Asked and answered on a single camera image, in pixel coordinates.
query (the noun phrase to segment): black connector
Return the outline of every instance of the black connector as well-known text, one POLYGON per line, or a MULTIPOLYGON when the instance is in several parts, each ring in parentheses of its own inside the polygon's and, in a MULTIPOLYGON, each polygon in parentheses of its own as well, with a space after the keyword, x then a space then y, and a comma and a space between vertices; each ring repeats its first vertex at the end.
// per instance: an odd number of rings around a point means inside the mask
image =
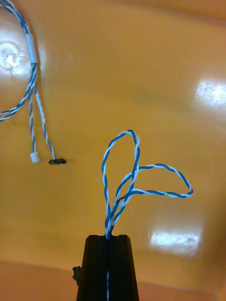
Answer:
POLYGON ((66 160, 61 158, 61 159, 52 159, 49 161, 50 165, 60 165, 60 164, 66 164, 66 160))

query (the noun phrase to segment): bundled wires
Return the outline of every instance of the bundled wires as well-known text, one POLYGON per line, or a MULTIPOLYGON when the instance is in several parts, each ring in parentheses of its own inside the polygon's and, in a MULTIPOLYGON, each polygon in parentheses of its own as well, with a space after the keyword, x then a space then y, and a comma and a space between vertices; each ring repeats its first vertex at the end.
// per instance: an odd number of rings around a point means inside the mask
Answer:
POLYGON ((120 215, 122 214, 123 210, 125 209, 126 205, 128 204, 129 200, 131 199, 131 197, 134 194, 147 194, 149 196, 155 194, 155 195, 159 195, 159 196, 168 196, 170 198, 188 198, 193 194, 193 189, 192 189, 192 186, 191 186, 190 182, 183 176, 183 174, 181 172, 179 172, 175 168, 173 168, 171 166, 168 166, 168 165, 164 165, 162 163, 149 164, 149 165, 146 165, 146 166, 139 166, 139 164, 138 164, 139 158, 140 158, 139 143, 140 143, 140 139, 134 133, 133 130, 124 131, 124 132, 121 132, 113 140, 111 140, 111 142, 109 143, 108 148, 107 148, 107 150, 104 154, 104 160, 103 160, 103 163, 102 163, 102 175, 103 175, 103 183, 104 183, 104 187, 105 187, 105 199, 106 199, 107 218, 105 220, 105 236, 106 236, 107 240, 110 239, 110 235, 112 233, 112 230, 114 229, 115 224, 117 223, 120 215), (110 150, 115 145, 116 141, 121 139, 123 136, 125 136, 127 134, 129 134, 133 137, 133 141, 134 141, 134 144, 135 144, 135 148, 134 148, 135 163, 134 163, 132 172, 127 174, 123 178, 121 184, 119 185, 119 187, 116 191, 113 206, 111 208, 111 206, 109 204, 109 193, 108 193, 108 187, 107 187, 106 161, 107 161, 108 156, 110 154, 110 150), (166 168, 167 170, 176 173, 185 182, 186 186, 189 189, 189 192, 185 193, 185 194, 184 193, 179 194, 179 193, 171 192, 171 191, 164 192, 164 191, 142 190, 142 189, 139 189, 139 188, 134 188, 135 180, 138 176, 138 173, 142 170, 152 169, 152 168, 166 168), (121 190, 122 190, 123 186, 129 180, 130 180, 130 183, 129 183, 129 187, 127 189, 127 193, 124 196, 120 197, 121 190))
POLYGON ((10 110, 0 112, 0 121, 5 121, 5 120, 9 119, 10 117, 12 117, 13 115, 15 115, 16 112, 18 112, 21 109, 21 107, 25 103, 26 99, 28 99, 29 111, 30 111, 29 125, 30 125, 30 131, 31 131, 31 135, 32 135, 31 160, 33 163, 38 162, 39 157, 38 157, 38 153, 37 153, 37 147, 36 147, 35 135, 34 135, 34 129, 33 129, 33 107, 32 107, 32 96, 35 95, 36 103, 38 105, 40 116, 41 116, 44 137, 46 140, 46 144, 49 147, 49 150, 52 155, 52 160, 50 160, 49 163, 51 165, 62 164, 62 163, 65 164, 66 160, 56 158, 53 147, 50 144, 49 139, 48 139, 48 134, 47 134, 47 130, 46 130, 46 119, 45 119, 44 111, 43 111, 43 108, 41 105, 40 95, 39 95, 38 87, 37 87, 38 59, 37 59, 37 54, 36 54, 36 49, 35 49, 35 44, 34 44, 34 38, 30 32, 29 25, 28 25, 27 21, 25 20, 23 14, 15 7, 15 5, 12 3, 12 1, 0 0, 0 7, 4 8, 9 13, 12 13, 17 18, 18 22, 20 23, 20 25, 24 31, 25 37, 26 37, 30 61, 31 61, 31 77, 30 77, 29 83, 27 85, 27 88, 26 88, 26 91, 25 91, 25 94, 24 94, 22 100, 17 104, 16 107, 14 107, 10 110))

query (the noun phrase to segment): wire connector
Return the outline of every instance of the wire connector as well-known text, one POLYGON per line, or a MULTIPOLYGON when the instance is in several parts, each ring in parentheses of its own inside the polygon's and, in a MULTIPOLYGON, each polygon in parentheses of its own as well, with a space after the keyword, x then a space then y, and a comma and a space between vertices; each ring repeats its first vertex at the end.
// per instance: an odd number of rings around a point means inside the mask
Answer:
POLYGON ((66 164, 66 162, 67 161, 65 159, 61 158, 61 159, 52 159, 48 163, 50 165, 60 165, 60 164, 66 164))
POLYGON ((30 157, 31 157, 31 161, 32 163, 37 163, 39 161, 39 155, 38 155, 38 152, 33 152, 30 154, 30 157))

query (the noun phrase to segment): twisted wire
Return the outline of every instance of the twisted wire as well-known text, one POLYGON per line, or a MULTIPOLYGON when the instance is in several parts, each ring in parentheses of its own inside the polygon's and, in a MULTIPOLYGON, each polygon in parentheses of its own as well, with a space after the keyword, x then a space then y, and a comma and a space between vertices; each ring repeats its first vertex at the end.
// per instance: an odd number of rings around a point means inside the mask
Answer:
POLYGON ((112 230, 114 229, 114 226, 116 222, 118 221, 120 215, 122 214, 123 210, 125 209, 126 205, 128 204, 129 200, 131 197, 135 194, 146 194, 146 195, 159 195, 159 196, 168 196, 170 198, 188 198, 193 194, 193 189, 190 184, 190 182, 184 177, 184 175, 176 170, 175 168, 162 164, 162 163, 156 163, 156 164, 149 164, 146 166, 139 166, 139 157, 140 157, 140 148, 139 148, 139 143, 140 139, 139 137, 134 133, 133 130, 128 130, 121 132, 117 137, 111 140, 111 142, 108 145, 108 148, 104 154, 104 159, 102 163, 102 175, 103 175, 103 183, 104 183, 104 193, 105 193, 105 200, 106 200, 106 220, 105 220, 105 236, 107 240, 110 239, 110 235, 112 233, 112 230), (110 154, 111 148, 116 144, 117 140, 121 139, 125 135, 131 135, 133 137, 133 141, 135 144, 134 148, 134 166, 132 169, 132 172, 127 174, 121 184, 119 185, 116 195, 115 195, 115 200, 113 203, 113 206, 111 208, 110 203, 109 203, 109 192, 108 192, 108 182, 107 182, 107 177, 106 177, 106 161, 108 159, 108 156, 110 154), (184 183, 186 184, 187 188, 189 189, 188 193, 176 193, 172 191, 161 191, 161 190, 142 190, 139 188, 134 188, 134 183, 135 180, 138 176, 138 173, 142 170, 145 169, 152 169, 152 168, 165 168, 171 172, 174 172, 180 177, 184 183), (121 190, 123 186, 130 180, 127 192, 124 196, 120 197, 121 190))
MULTIPOLYGON (((15 5, 13 4, 12 1, 0 0, 0 7, 4 8, 9 13, 12 13, 17 18, 25 35, 31 34, 29 25, 28 25, 27 21, 25 20, 23 14, 15 7, 15 5)), ((30 131, 32 134, 32 149, 33 149, 33 153, 34 153, 34 150, 36 151, 36 142, 35 142, 35 136, 34 136, 34 130, 33 130, 33 108, 32 108, 31 99, 32 99, 33 91, 35 90, 36 102, 37 102, 39 112, 41 115, 42 128, 43 128, 46 144, 49 147, 52 158, 56 159, 53 147, 50 144, 50 141, 48 139, 46 124, 45 124, 45 121, 46 121, 45 115, 43 112, 39 92, 37 89, 37 76, 38 76, 37 71, 38 71, 38 64, 31 62, 31 76, 30 76, 30 80, 29 80, 28 86, 26 88, 26 91, 25 91, 25 94, 24 94, 22 100, 16 105, 16 107, 14 107, 10 110, 5 110, 3 112, 0 112, 0 121, 5 121, 5 120, 9 119, 10 117, 12 117, 13 115, 15 115, 16 112, 18 112, 22 108, 23 104, 25 103, 26 99, 28 98, 29 110, 30 110, 29 125, 30 125, 30 131)))

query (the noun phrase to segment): cable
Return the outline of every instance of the cable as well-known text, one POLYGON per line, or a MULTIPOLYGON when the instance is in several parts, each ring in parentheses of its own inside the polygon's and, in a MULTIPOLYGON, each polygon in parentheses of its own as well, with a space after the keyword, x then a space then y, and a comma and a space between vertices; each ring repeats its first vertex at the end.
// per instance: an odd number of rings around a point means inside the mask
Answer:
POLYGON ((192 186, 190 184, 190 182, 184 177, 184 175, 179 172, 178 170, 176 170, 175 168, 162 164, 162 163, 157 163, 157 164, 149 164, 146 166, 141 166, 139 167, 139 157, 140 157, 140 148, 139 148, 139 143, 140 143, 140 139, 139 137, 134 133, 133 130, 128 130, 128 131, 124 131, 121 132, 117 137, 115 137, 114 139, 111 140, 111 142, 108 145, 108 148, 104 154, 104 160, 102 163, 102 175, 103 175, 103 183, 104 183, 104 188, 105 188, 105 199, 106 199, 106 213, 107 213, 107 218, 105 220, 105 236, 107 238, 107 240, 110 239, 110 235, 112 233, 112 230, 114 229, 115 224, 117 223, 120 215, 122 214, 123 210, 125 209, 126 205, 128 204, 129 200, 131 199, 131 197, 134 194, 147 194, 147 195, 159 195, 159 196, 168 196, 170 198, 188 198, 193 194, 193 189, 192 186), (106 161, 108 159, 108 156, 110 154, 110 150, 111 148, 115 145, 116 141, 121 139, 123 136, 125 135, 131 135, 133 137, 133 141, 135 144, 135 148, 134 148, 134 166, 132 169, 132 172, 127 174, 121 184, 119 185, 117 191, 116 191, 116 196, 115 196, 115 200, 114 200, 114 204, 112 206, 112 208, 110 207, 109 204, 109 193, 108 193, 108 188, 107 188, 107 177, 106 177, 106 161), (166 168, 167 170, 176 173, 186 184, 186 186, 189 189, 189 192, 184 194, 184 193, 176 193, 176 192, 171 192, 171 191, 155 191, 155 190, 142 190, 142 189, 138 189, 138 188, 134 188, 134 183, 135 180, 138 176, 138 173, 142 170, 145 169, 152 169, 152 168, 166 168), (129 187, 127 189, 127 193, 120 197, 121 194, 121 190, 123 188, 123 186, 129 181, 129 187))
POLYGON ((43 108, 42 108, 42 105, 41 105, 39 92, 38 92, 38 89, 37 89, 38 59, 37 59, 37 55, 36 55, 34 38, 33 38, 33 35, 30 32, 29 25, 28 25, 27 21, 25 20, 23 14, 15 7, 15 5, 12 3, 12 1, 10 1, 10 0, 0 0, 0 7, 4 8, 9 13, 12 13, 17 18, 17 20, 19 21, 19 23, 20 23, 20 25, 21 25, 24 33, 25 33, 27 46, 28 46, 28 51, 29 51, 29 55, 30 55, 30 61, 31 61, 31 77, 30 77, 28 86, 26 88, 26 92, 25 92, 22 100, 18 103, 18 105, 16 107, 14 107, 10 110, 0 112, 0 121, 5 121, 5 120, 9 119, 10 117, 12 117, 13 115, 15 115, 16 112, 18 112, 21 109, 21 107, 25 103, 26 99, 29 98, 29 110, 30 110, 29 125, 30 125, 30 131, 31 131, 31 135, 32 135, 31 160, 32 160, 33 163, 38 162, 39 157, 38 157, 38 153, 36 151, 36 142, 35 142, 35 135, 34 135, 34 129, 33 129, 33 108, 32 108, 32 95, 33 95, 33 92, 35 91, 34 94, 35 94, 36 103, 38 105, 40 116, 41 116, 42 129, 43 129, 43 132, 44 132, 45 141, 46 141, 46 144, 49 147, 49 150, 50 150, 51 155, 52 155, 52 160, 50 160, 49 163, 51 165, 65 164, 66 160, 64 160, 62 158, 61 159, 56 158, 56 156, 54 154, 53 147, 50 144, 50 141, 48 139, 48 134, 47 134, 47 131, 46 131, 46 119, 45 119, 44 111, 43 111, 43 108))

